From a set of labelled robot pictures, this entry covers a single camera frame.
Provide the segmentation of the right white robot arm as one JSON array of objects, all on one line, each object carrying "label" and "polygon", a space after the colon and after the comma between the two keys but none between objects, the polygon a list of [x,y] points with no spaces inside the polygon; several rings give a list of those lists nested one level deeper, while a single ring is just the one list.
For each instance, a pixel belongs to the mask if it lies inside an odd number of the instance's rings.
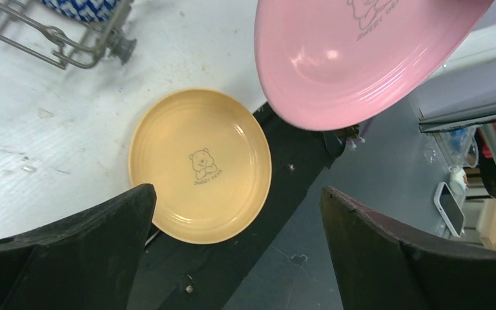
[{"label": "right white robot arm", "polygon": [[472,31],[430,79],[496,61],[496,24]]}]

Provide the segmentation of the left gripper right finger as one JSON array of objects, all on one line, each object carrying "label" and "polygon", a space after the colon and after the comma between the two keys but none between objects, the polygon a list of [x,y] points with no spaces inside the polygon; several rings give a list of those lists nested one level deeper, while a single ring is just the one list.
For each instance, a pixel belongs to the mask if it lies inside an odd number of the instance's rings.
[{"label": "left gripper right finger", "polygon": [[324,187],[320,211],[344,309],[496,309],[496,251],[447,240]]}]

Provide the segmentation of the pale yellow bear plate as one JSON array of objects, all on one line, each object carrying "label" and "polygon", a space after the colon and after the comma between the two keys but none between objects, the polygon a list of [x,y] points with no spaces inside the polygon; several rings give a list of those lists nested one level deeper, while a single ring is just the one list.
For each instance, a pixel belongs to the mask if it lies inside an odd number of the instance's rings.
[{"label": "pale yellow bear plate", "polygon": [[129,148],[133,185],[154,186],[153,224],[187,243],[212,244],[244,231],[269,194],[271,152],[255,117],[221,92],[188,88],[142,116]]}]

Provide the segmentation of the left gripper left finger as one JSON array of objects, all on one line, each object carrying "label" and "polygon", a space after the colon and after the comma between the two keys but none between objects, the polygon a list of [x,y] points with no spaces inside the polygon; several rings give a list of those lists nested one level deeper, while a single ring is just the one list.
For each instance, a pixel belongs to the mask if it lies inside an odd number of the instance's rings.
[{"label": "left gripper left finger", "polygon": [[142,184],[0,239],[0,309],[125,309],[156,201]]}]

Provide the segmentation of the red patterned bowl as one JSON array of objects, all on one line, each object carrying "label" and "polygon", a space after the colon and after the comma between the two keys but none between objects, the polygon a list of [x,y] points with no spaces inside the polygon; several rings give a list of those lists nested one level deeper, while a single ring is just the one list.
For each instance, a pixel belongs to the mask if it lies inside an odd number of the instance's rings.
[{"label": "red patterned bowl", "polygon": [[40,0],[46,7],[72,19],[93,23],[110,19],[118,0]]}]

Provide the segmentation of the grey wire dish rack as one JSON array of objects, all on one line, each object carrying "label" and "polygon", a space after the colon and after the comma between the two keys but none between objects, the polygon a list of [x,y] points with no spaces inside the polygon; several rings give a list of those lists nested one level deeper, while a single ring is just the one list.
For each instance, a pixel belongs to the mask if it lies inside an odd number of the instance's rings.
[{"label": "grey wire dish rack", "polygon": [[[28,11],[35,4],[35,1],[0,1],[0,41],[61,69],[68,65],[90,69],[104,56],[116,57],[121,64],[129,61],[137,41],[127,39],[122,27],[132,9],[132,1],[120,1],[110,19],[104,22],[86,23],[56,12],[59,17],[83,27],[83,35],[77,41],[69,38],[59,27],[45,25],[30,17]],[[30,26],[52,43],[54,48],[51,54],[47,56],[6,37],[6,28],[15,22]]]}]

